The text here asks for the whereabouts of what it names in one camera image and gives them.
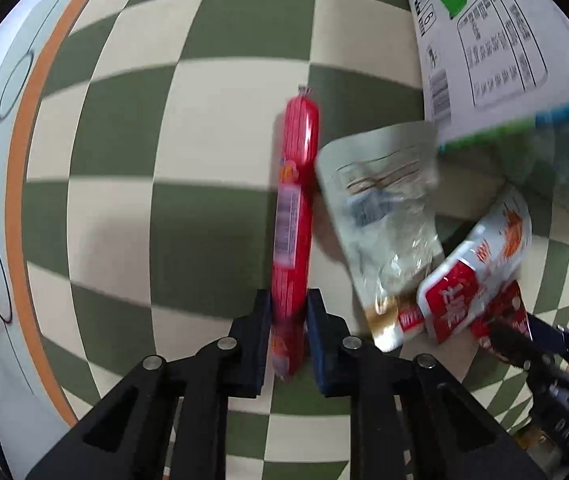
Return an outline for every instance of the plastic food bag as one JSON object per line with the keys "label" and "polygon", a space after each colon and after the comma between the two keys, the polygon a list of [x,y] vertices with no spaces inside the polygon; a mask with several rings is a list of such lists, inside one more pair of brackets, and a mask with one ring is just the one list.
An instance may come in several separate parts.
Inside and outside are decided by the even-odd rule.
{"label": "plastic food bag", "polygon": [[489,338],[489,323],[496,318],[502,318],[504,322],[509,323],[514,329],[531,339],[527,311],[517,281],[514,280],[501,290],[489,302],[485,312],[469,325],[469,331],[478,340],[482,348],[506,361],[491,345]]}
{"label": "plastic food bag", "polygon": [[418,288],[429,335],[439,343],[484,312],[531,243],[525,199],[509,187],[467,239]]}
{"label": "plastic food bag", "polygon": [[417,122],[334,140],[316,162],[375,345],[424,330],[420,282],[443,260],[425,199],[437,184],[436,127]]}

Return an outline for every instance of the orange stripe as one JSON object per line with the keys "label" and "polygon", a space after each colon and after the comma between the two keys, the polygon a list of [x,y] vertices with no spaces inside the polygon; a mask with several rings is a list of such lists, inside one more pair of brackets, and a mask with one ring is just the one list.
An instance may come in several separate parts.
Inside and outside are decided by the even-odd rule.
{"label": "orange stripe", "polygon": [[55,25],[51,37],[38,56],[33,72],[24,88],[20,107],[13,127],[7,164],[7,194],[5,197],[5,237],[7,243],[8,270],[13,284],[16,313],[26,346],[31,354],[44,389],[62,418],[73,426],[78,419],[55,380],[49,361],[44,354],[40,332],[37,327],[31,296],[26,278],[26,267],[22,251],[22,190],[26,158],[31,132],[36,120],[40,95],[44,82],[60,44],[71,30],[73,23],[88,0],[71,0]]}

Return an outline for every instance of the snack bag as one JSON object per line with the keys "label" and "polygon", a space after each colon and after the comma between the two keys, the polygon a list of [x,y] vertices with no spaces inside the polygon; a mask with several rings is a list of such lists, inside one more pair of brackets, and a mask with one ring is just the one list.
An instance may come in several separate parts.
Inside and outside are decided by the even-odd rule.
{"label": "snack bag", "polygon": [[442,343],[482,314],[522,262],[531,236],[527,203],[509,187],[418,288],[429,335]]}
{"label": "snack bag", "polygon": [[478,340],[482,348],[506,361],[506,359],[493,348],[491,339],[489,338],[489,323],[498,317],[531,339],[527,311],[523,303],[522,295],[520,294],[520,287],[515,280],[501,290],[498,295],[489,302],[484,314],[474,319],[469,325],[469,331],[471,331],[473,336]]}
{"label": "snack bag", "polygon": [[436,127],[396,124],[334,140],[316,170],[375,345],[424,330],[420,282],[443,258],[425,203],[437,184]]}
{"label": "snack bag", "polygon": [[305,301],[311,251],[311,214],[319,112],[308,89],[284,113],[271,277],[274,370],[288,379],[305,358]]}

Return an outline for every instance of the black mechanical part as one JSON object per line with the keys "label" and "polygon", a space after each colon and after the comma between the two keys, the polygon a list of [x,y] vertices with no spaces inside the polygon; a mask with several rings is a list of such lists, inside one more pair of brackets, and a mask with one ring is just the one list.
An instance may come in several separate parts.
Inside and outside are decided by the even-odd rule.
{"label": "black mechanical part", "polygon": [[529,322],[532,339],[497,321],[490,325],[491,342],[512,364],[528,372],[527,385],[533,394],[529,414],[569,465],[569,372],[554,359],[558,355],[569,364],[569,329],[553,328],[532,315]]}
{"label": "black mechanical part", "polygon": [[[423,480],[544,479],[544,473],[434,357],[407,361],[371,342],[358,348],[343,319],[308,296],[307,327],[317,383],[327,397],[351,396],[351,478],[404,479],[405,439]],[[400,396],[405,424],[395,406]]]}
{"label": "black mechanical part", "polygon": [[178,399],[171,480],[221,480],[228,396],[256,397],[264,380],[270,294],[229,336],[167,363],[149,356],[32,469],[28,480],[160,480]]}

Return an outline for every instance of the green and white checkered pattern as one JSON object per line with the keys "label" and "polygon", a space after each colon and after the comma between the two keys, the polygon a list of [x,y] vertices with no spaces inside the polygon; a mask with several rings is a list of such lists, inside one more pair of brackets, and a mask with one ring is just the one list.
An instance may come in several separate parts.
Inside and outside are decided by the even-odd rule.
{"label": "green and white checkered pattern", "polygon": [[[23,248],[42,342],[84,415],[148,354],[193,354],[269,285],[282,112],[300,84],[322,144],[423,118],[407,0],[90,0],[45,84],[23,193]],[[443,161],[444,245],[504,184]],[[527,192],[525,304],[569,323],[569,211]],[[354,332],[363,317],[318,197],[309,285]],[[524,375],[456,338],[434,349],[506,427]],[[406,344],[410,356],[430,343]],[[231,399],[228,478],[347,478],[349,404],[310,369]]]}

